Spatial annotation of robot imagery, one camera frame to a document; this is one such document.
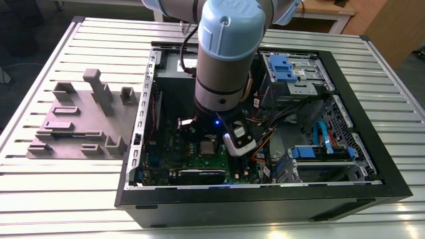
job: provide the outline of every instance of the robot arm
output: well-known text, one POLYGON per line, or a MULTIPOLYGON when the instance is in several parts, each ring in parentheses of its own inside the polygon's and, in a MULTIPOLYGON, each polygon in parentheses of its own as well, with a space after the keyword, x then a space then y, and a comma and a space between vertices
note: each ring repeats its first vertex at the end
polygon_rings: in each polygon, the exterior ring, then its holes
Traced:
POLYGON ((143 0, 187 22, 199 24, 196 105, 225 126, 224 142, 232 156, 255 147, 244 115, 237 109, 247 76, 265 31, 287 24, 301 0, 143 0))
MULTIPOLYGON (((146 7, 160 11, 163 15, 185 22, 199 24, 207 0, 142 0, 146 7)), ((247 1, 221 0, 227 4, 244 4, 247 1)), ((271 24, 287 25, 292 19, 301 0, 257 0, 267 15, 265 28, 271 24)))

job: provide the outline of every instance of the wooden desk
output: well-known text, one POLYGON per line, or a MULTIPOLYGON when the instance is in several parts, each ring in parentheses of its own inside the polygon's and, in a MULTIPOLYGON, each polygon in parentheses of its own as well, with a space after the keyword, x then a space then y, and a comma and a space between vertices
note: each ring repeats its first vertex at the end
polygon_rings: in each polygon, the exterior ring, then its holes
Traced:
MULTIPOLYGON (((335 23, 329 33, 341 34, 351 17, 357 14, 357 11, 349 2, 345 7, 336 6, 333 2, 333 0, 304 0, 304 18, 333 20, 335 23)), ((301 17, 301 12, 303 5, 300 4, 295 17, 301 17)))

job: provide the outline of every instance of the aluminum slotted table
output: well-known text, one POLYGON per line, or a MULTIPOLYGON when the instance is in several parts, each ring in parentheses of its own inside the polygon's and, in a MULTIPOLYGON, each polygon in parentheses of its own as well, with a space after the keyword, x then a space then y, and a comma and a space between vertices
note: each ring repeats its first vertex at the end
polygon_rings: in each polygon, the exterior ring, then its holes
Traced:
POLYGON ((122 160, 26 158, 55 100, 56 83, 72 82, 78 90, 88 90, 83 72, 98 68, 112 91, 128 86, 142 92, 151 42, 183 39, 173 23, 75 18, 0 137, 0 237, 419 239, 425 235, 425 113, 373 44, 359 36, 271 30, 263 46, 333 53, 415 194, 397 204, 331 223, 143 230, 114 207, 122 160))

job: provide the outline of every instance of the motherboard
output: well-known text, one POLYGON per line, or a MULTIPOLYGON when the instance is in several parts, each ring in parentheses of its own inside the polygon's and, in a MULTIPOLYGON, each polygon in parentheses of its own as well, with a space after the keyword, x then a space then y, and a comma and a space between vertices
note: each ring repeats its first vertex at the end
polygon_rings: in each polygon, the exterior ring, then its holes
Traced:
POLYGON ((232 157, 217 135, 188 141, 167 122, 161 140, 147 146, 147 185, 259 183, 259 165, 248 157, 232 157))

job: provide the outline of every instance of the open pc tower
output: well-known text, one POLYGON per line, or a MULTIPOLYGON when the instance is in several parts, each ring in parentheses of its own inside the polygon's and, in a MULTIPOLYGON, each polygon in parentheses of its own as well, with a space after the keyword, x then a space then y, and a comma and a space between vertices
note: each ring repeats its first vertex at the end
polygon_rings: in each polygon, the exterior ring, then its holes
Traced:
MULTIPOLYGON (((240 103, 259 145, 243 157, 220 120, 181 127, 196 79, 179 52, 154 44, 120 175, 116 207, 142 227, 337 220, 412 195, 331 52, 259 50, 240 103)), ((196 67, 197 46, 184 52, 196 67)))

